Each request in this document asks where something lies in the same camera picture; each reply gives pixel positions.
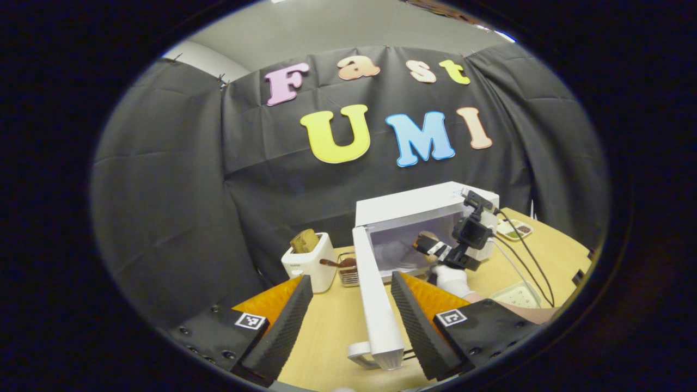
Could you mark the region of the white toaster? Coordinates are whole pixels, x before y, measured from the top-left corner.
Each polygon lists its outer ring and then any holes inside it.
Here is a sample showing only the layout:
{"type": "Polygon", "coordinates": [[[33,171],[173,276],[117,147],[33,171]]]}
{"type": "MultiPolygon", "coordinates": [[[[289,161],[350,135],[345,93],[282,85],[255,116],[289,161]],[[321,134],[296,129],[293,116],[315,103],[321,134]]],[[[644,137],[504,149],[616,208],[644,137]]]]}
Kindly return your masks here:
{"type": "Polygon", "coordinates": [[[317,236],[319,242],[314,250],[296,253],[293,248],[289,248],[282,255],[281,262],[289,278],[307,275],[310,277],[313,293],[323,293],[331,288],[337,273],[338,255],[328,233],[320,232],[317,236]]]}

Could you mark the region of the pale green square tray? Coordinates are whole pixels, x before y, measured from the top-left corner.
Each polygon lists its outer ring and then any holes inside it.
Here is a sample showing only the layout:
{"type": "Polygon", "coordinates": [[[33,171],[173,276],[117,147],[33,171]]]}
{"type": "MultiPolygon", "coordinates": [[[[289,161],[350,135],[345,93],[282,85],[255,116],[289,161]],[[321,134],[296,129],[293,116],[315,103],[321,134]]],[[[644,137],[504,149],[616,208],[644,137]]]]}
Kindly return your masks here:
{"type": "Polygon", "coordinates": [[[532,283],[526,281],[517,282],[510,287],[499,290],[490,295],[495,301],[523,308],[540,309],[542,300],[532,283]]]}

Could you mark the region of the white divided dish of beans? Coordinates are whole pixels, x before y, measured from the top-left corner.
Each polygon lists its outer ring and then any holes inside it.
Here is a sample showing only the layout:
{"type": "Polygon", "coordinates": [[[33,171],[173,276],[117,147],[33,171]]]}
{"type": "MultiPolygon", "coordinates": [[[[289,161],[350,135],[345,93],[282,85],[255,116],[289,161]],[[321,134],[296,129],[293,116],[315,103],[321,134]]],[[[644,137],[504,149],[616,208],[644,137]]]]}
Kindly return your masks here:
{"type": "Polygon", "coordinates": [[[496,233],[509,241],[520,241],[530,236],[534,228],[520,220],[498,220],[496,233]]]}

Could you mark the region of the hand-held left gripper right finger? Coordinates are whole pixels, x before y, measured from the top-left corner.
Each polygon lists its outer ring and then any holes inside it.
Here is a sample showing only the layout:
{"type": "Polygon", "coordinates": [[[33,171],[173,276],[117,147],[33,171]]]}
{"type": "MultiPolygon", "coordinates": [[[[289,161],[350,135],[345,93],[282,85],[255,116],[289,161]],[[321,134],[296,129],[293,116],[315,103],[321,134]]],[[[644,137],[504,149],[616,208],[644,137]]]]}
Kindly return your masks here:
{"type": "Polygon", "coordinates": [[[392,275],[391,293],[427,379],[483,367],[540,328],[492,299],[469,303],[401,271],[392,275]]]}

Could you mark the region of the white microwave oven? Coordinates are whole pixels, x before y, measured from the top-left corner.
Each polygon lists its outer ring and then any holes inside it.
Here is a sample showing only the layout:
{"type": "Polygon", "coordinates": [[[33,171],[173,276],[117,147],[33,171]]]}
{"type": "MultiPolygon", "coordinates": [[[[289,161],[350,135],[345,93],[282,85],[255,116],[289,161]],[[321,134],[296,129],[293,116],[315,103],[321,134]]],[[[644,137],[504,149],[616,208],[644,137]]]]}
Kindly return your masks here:
{"type": "Polygon", "coordinates": [[[471,189],[499,206],[498,194],[457,182],[357,202],[352,236],[368,340],[348,347],[353,362],[369,369],[401,366],[405,345],[384,285],[395,271],[417,276],[429,269],[413,248],[421,231],[430,231],[456,248],[451,233],[469,214],[463,202],[471,189]]]}

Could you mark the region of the brown bread slice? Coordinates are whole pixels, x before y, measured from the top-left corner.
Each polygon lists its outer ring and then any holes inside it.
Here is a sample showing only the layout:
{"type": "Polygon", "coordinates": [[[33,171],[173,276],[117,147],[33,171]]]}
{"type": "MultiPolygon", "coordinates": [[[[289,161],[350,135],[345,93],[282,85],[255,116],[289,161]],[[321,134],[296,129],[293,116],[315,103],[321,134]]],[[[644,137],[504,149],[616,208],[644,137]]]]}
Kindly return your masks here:
{"type": "Polygon", "coordinates": [[[290,241],[291,250],[296,254],[311,253],[319,244],[320,236],[314,229],[304,229],[294,236],[290,241]]]}

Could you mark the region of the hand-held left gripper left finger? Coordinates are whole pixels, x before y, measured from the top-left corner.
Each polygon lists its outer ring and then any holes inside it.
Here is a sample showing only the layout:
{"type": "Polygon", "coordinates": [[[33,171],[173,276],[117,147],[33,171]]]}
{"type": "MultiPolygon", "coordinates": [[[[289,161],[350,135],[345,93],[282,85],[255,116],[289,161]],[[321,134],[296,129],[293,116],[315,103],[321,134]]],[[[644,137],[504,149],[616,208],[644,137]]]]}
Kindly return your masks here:
{"type": "Polygon", "coordinates": [[[167,334],[193,354],[262,387],[279,377],[313,298],[299,275],[238,305],[212,305],[167,334]]]}

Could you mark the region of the clear glass container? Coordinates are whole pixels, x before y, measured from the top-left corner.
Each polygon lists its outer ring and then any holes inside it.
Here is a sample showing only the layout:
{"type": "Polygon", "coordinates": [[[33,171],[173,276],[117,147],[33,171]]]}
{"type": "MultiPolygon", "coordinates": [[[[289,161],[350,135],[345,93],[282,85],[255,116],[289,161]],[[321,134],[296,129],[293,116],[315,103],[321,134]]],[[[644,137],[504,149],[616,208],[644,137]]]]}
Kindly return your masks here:
{"type": "MultiPolygon", "coordinates": [[[[341,253],[338,256],[338,262],[339,260],[343,260],[345,258],[356,258],[356,254],[354,252],[341,253]]],[[[338,268],[338,275],[344,287],[359,286],[358,263],[353,268],[338,268]]]]}

